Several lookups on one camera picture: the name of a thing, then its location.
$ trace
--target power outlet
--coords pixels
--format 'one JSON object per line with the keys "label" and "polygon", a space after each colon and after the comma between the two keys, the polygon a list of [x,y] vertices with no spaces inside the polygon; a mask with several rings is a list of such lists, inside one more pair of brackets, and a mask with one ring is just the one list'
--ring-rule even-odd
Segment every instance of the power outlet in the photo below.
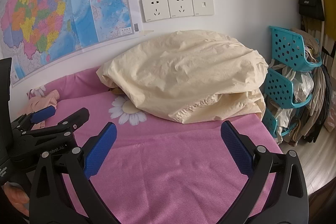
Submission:
{"label": "power outlet", "polygon": [[213,0],[193,0],[196,16],[211,16],[215,14]]}
{"label": "power outlet", "polygon": [[168,0],[142,0],[146,22],[170,18]]}
{"label": "power outlet", "polygon": [[194,15],[192,0],[168,0],[170,17],[190,17]]}

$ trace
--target bed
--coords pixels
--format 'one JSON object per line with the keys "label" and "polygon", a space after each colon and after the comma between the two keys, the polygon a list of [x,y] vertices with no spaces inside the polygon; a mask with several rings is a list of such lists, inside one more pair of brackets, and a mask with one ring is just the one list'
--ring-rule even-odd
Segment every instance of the bed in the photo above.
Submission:
{"label": "bed", "polygon": [[[28,96],[58,90],[56,114],[46,120],[47,127],[87,108],[88,122],[75,131],[79,146],[107,122],[115,123],[117,140],[99,173],[91,177],[109,209],[127,224],[216,223],[247,181],[221,139],[222,121],[180,124],[139,112],[125,95],[109,91],[96,70],[62,77]],[[281,153],[255,114],[229,120],[255,145]],[[64,179],[77,212],[85,215],[70,179],[66,175]],[[270,174],[251,215],[261,211],[273,179]]]}

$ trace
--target map of china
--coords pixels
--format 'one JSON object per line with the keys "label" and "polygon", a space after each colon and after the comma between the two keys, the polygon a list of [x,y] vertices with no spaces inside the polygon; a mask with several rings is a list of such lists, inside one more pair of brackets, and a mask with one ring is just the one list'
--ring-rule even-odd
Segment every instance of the map of china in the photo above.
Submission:
{"label": "map of china", "polygon": [[62,29],[65,9],[64,0],[8,0],[0,19],[4,42],[10,48],[23,43],[28,59],[36,51],[48,52]]}

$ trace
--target floor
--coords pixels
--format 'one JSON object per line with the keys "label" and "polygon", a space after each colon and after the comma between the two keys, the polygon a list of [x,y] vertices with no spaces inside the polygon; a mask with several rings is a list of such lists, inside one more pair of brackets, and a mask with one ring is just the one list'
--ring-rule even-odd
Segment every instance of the floor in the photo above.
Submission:
{"label": "floor", "polygon": [[336,130],[322,128],[316,143],[300,140],[296,147],[288,143],[279,145],[283,153],[295,150],[299,156],[308,195],[317,191],[336,176]]}

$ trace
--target white daisy print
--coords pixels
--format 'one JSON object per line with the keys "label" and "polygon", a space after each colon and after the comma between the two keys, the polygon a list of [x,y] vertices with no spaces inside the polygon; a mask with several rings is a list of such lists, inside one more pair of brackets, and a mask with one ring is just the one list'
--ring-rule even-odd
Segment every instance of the white daisy print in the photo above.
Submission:
{"label": "white daisy print", "polygon": [[113,107],[109,109],[111,119],[120,117],[118,121],[119,124],[124,124],[129,121],[132,126],[136,126],[139,122],[145,122],[147,120],[146,114],[138,109],[128,97],[118,96],[112,105]]}
{"label": "white daisy print", "polygon": [[38,96],[38,97],[44,97],[45,96],[44,91],[46,91],[46,88],[44,85],[42,85],[39,88],[31,90],[30,93],[35,94],[35,96]]}

